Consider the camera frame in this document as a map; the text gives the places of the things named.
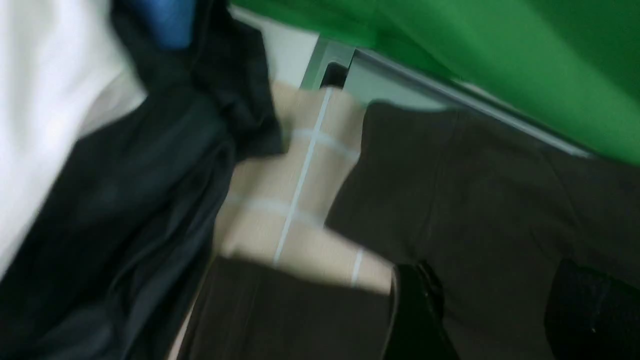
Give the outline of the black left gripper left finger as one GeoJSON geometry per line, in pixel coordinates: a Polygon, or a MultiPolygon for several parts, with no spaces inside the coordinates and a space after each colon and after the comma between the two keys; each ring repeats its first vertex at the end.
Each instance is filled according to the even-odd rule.
{"type": "Polygon", "coordinates": [[[443,324],[444,291],[426,262],[396,264],[386,360],[458,360],[443,324]]]}

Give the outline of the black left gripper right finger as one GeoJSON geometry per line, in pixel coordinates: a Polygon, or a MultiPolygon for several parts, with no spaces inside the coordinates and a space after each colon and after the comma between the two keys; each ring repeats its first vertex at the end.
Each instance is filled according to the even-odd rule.
{"type": "Polygon", "coordinates": [[[544,328],[556,360],[637,360],[640,292],[564,259],[551,283],[544,328]]]}

